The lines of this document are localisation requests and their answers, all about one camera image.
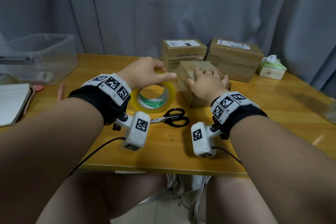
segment leg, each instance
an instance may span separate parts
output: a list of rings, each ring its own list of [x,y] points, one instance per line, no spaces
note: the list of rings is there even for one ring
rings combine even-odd
[[[212,177],[197,214],[206,224],[277,224],[252,181],[244,178]]]
[[[166,185],[166,174],[73,175],[48,202],[37,224],[108,224]]]

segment pencil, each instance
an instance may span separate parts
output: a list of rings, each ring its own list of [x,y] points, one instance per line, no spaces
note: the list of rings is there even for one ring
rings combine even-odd
[[[64,83],[61,83],[58,90],[57,102],[60,102],[63,99],[63,92],[64,92]]]

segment clear plastic container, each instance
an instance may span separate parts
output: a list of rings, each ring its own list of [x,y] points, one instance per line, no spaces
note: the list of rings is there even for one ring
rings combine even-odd
[[[10,52],[2,52],[11,75],[19,82],[42,85],[59,83],[78,66],[75,36],[34,34],[7,42]]]

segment yellow packing tape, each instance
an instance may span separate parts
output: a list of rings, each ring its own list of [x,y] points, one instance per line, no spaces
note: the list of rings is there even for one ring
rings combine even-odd
[[[175,99],[175,89],[171,82],[159,83],[164,92],[158,98],[148,99],[140,94],[142,89],[136,89],[131,92],[131,104],[138,111],[144,113],[158,113],[168,109]]]

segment cardboard box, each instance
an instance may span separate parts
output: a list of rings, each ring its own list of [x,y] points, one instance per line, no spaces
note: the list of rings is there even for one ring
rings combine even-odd
[[[203,61],[206,52],[197,39],[162,40],[161,59],[169,72],[177,73],[180,61]]]
[[[213,38],[205,60],[229,79],[250,82],[264,54],[256,44],[236,43]]]
[[[210,106],[206,101],[200,99],[194,93],[192,93],[192,91],[189,89],[189,85],[187,84],[187,80],[189,78],[196,81],[194,72],[196,67],[199,67],[202,71],[205,69],[210,69],[212,72],[217,71],[219,72],[220,80],[224,78],[224,75],[208,61],[181,61],[177,74],[177,90],[182,93],[188,106],[191,108]],[[229,89],[230,86],[231,82],[229,81],[226,88]]]

